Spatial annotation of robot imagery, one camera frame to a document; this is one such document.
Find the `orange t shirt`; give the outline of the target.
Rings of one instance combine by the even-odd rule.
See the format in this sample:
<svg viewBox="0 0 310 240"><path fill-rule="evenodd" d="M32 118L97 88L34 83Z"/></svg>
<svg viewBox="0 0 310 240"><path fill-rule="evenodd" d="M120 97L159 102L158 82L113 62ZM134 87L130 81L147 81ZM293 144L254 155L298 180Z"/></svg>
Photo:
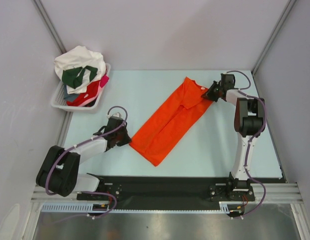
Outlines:
<svg viewBox="0 0 310 240"><path fill-rule="evenodd" d="M186 77L132 137L129 144L153 166L168 156L213 101L202 97L209 89Z"/></svg>

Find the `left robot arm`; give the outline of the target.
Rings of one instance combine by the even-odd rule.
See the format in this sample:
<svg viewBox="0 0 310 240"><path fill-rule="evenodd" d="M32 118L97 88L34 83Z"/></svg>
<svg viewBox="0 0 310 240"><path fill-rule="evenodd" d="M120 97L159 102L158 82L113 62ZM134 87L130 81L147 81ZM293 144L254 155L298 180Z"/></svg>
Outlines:
<svg viewBox="0 0 310 240"><path fill-rule="evenodd" d="M111 116L107 125L102 126L90 139L69 149L58 145L50 147L35 182L50 196L67 197L75 192L88 192L93 199L100 200L106 193L106 188L101 184L102 178L92 173L79 173L80 165L115 146L121 147L131 141L126 121Z"/></svg>

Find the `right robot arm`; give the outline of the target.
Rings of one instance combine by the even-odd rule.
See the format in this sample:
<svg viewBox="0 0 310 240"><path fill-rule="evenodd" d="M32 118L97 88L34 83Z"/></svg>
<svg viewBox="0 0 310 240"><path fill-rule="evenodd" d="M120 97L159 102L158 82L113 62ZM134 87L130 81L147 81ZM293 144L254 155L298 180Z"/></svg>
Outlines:
<svg viewBox="0 0 310 240"><path fill-rule="evenodd" d="M234 180L246 181L252 178L250 165L253 149L257 138L266 128L267 113L264 99L244 93L242 88L235 87L235 73L249 79L238 70L222 73L220 81L214 81L201 97L213 102L222 99L235 106L234 130L237 133L238 144L230 176Z"/></svg>

